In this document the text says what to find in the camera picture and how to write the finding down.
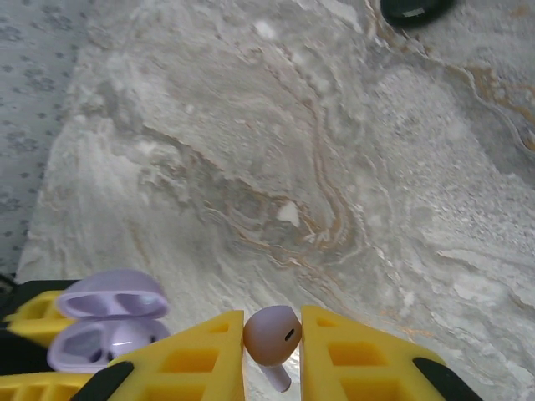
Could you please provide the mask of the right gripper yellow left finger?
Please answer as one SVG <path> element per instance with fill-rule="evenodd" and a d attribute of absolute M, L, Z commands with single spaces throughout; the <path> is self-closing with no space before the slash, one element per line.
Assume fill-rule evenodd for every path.
<path fill-rule="evenodd" d="M 244 400 L 244 312 L 224 312 L 117 357 L 82 388 L 83 400 Z"/>

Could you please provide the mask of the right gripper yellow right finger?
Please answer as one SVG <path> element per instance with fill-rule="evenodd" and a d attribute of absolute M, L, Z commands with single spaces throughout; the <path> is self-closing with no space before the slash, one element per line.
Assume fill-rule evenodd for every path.
<path fill-rule="evenodd" d="M 303 400 L 476 399 L 428 348 L 317 306 L 303 306 L 301 318 Z"/>

